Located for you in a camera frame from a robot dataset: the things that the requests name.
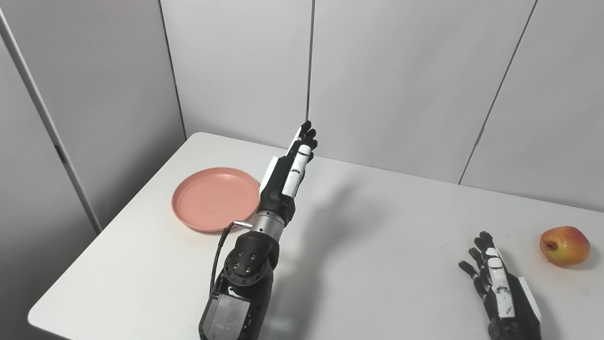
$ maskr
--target silver cylindrical joint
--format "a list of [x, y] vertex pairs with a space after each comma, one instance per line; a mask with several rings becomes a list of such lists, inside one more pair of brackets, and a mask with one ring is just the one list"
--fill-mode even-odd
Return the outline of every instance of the silver cylindrical joint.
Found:
[[252, 231], [261, 232], [279, 241], [285, 228], [283, 219], [270, 211], [259, 211], [254, 219]]

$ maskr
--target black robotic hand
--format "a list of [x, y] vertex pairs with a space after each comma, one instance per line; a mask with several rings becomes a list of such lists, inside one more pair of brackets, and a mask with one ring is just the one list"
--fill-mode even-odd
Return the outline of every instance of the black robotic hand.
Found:
[[250, 231], [239, 235], [217, 278], [220, 249], [236, 224], [222, 233], [211, 274], [210, 297], [199, 321], [201, 340], [257, 340], [271, 299], [279, 239], [294, 216], [294, 199], [317, 146], [310, 121], [296, 132], [287, 153], [273, 157], [260, 185]]
[[478, 249], [469, 253], [478, 271], [466, 261], [459, 266], [484, 301], [491, 340], [541, 340], [541, 314], [526, 280], [507, 271], [491, 234], [480, 232], [474, 243]]
[[314, 158], [316, 131], [307, 120], [296, 132], [287, 154], [273, 157], [260, 185], [258, 211], [277, 214], [287, 226], [294, 217], [294, 198], [305, 175], [306, 164]]

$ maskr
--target pink plate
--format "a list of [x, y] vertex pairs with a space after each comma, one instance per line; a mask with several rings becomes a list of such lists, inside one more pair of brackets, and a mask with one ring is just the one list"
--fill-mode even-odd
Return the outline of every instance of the pink plate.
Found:
[[254, 177], [233, 168], [201, 170], [182, 181], [172, 196], [172, 209], [186, 226], [217, 232], [245, 221], [258, 208], [260, 186]]

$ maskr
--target panel seam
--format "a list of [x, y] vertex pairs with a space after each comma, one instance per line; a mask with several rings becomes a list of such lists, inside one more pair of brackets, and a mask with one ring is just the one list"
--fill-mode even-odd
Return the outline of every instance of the panel seam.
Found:
[[66, 151], [65, 145], [63, 144], [63, 141], [61, 140], [61, 138], [59, 136], [57, 127], [54, 124], [53, 119], [50, 116], [50, 113], [48, 112], [46, 103], [44, 102], [42, 95], [40, 94], [40, 90], [38, 89], [36, 82], [34, 81], [33, 76], [31, 75], [30, 69], [28, 68], [27, 63], [25, 62], [25, 59], [23, 58], [23, 54], [21, 53], [21, 50], [19, 49], [19, 46], [14, 38], [13, 32], [10, 30], [6, 17], [4, 16], [4, 12], [2, 11], [1, 8], [0, 8], [0, 38], [4, 41], [4, 44], [8, 50], [8, 53], [10, 54], [11, 58], [13, 59], [13, 63], [15, 65], [15, 67], [17, 68], [17, 71], [19, 72], [19, 75], [21, 76], [21, 79], [25, 85], [25, 88], [31, 97], [31, 101], [33, 102], [34, 106], [36, 107], [36, 111], [38, 112], [38, 115], [40, 116], [40, 119], [42, 120], [42, 123], [43, 123], [44, 127], [46, 128], [46, 131], [48, 133], [48, 136], [50, 137], [51, 142], [53, 143], [53, 145], [57, 149], [57, 151], [60, 151], [65, 158], [64, 159], [65, 162], [63, 162], [63, 166], [65, 167], [67, 176], [71, 180], [71, 184], [73, 185], [78, 198], [80, 199], [80, 202], [84, 208], [84, 211], [86, 212], [88, 218], [90, 219], [90, 222], [92, 224], [92, 227], [94, 228], [94, 231], [97, 234], [100, 234], [100, 232], [103, 230], [103, 227], [101, 226], [101, 223], [99, 222], [99, 220], [92, 208], [92, 204], [90, 203], [90, 201], [86, 195], [86, 192], [84, 190], [84, 187], [82, 186], [80, 179], [78, 178], [76, 169], [74, 168], [73, 163], [71, 162], [71, 159], [69, 157], [69, 154]]
[[466, 162], [466, 166], [463, 168], [463, 172], [461, 173], [461, 177], [459, 178], [459, 182], [457, 183], [458, 185], [461, 184], [461, 181], [463, 180], [463, 177], [466, 175], [466, 171], [467, 171], [468, 166], [470, 165], [470, 161], [472, 160], [472, 156], [474, 156], [474, 152], [476, 151], [476, 147], [478, 146], [478, 143], [480, 142], [480, 139], [483, 136], [484, 127], [486, 126], [487, 121], [489, 120], [490, 114], [493, 111], [493, 107], [495, 106], [495, 102], [497, 101], [497, 97], [499, 96], [499, 93], [500, 93], [501, 88], [503, 86], [503, 82], [505, 81], [505, 79], [507, 77], [507, 73], [509, 72], [510, 67], [512, 66], [512, 62], [514, 61], [514, 57], [516, 56], [516, 52], [518, 52], [518, 47], [520, 46], [520, 42], [522, 41], [522, 38], [524, 37], [524, 33], [526, 32], [527, 27], [529, 26], [529, 22], [530, 22], [531, 18], [533, 17], [533, 13], [535, 12], [535, 8], [537, 7], [537, 3], [538, 2], [539, 2], [539, 0], [535, 0], [535, 3], [533, 4], [533, 8], [531, 8], [530, 13], [528, 14], [527, 22], [524, 24], [524, 28], [522, 29], [522, 33], [520, 33], [520, 37], [518, 38], [518, 42], [516, 43], [516, 47], [514, 48], [514, 52], [512, 53], [512, 57], [510, 58], [510, 61], [507, 64], [506, 70], [503, 73], [503, 77], [501, 78], [501, 82], [499, 82], [499, 87], [497, 88], [497, 91], [495, 92], [495, 97], [493, 98], [493, 101], [491, 102], [491, 105], [489, 107], [487, 115], [484, 118], [483, 125], [480, 128], [480, 132], [478, 133], [478, 137], [476, 138], [476, 141], [474, 142], [474, 146], [472, 147], [472, 151], [470, 152], [470, 157], [468, 157], [467, 162]]

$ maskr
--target apple stem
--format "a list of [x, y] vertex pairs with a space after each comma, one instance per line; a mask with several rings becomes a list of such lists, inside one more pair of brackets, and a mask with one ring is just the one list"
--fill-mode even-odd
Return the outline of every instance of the apple stem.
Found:
[[543, 244], [547, 247], [547, 250], [552, 252], [558, 249], [558, 245], [554, 241], [543, 241]]

